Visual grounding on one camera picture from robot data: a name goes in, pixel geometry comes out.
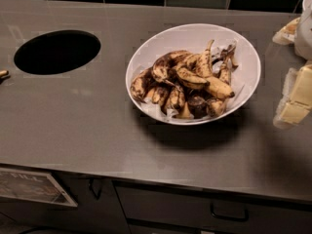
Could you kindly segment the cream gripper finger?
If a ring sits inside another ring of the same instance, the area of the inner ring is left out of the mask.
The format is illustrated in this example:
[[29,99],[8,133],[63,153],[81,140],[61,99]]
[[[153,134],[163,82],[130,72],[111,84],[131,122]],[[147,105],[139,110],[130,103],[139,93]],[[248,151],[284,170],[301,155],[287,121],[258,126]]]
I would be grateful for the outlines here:
[[286,75],[282,98],[273,124],[279,129],[298,125],[312,111],[312,65],[291,68]]
[[300,18],[291,20],[285,26],[283,26],[272,38],[274,43],[280,45],[290,45],[294,43],[294,36],[298,26]]

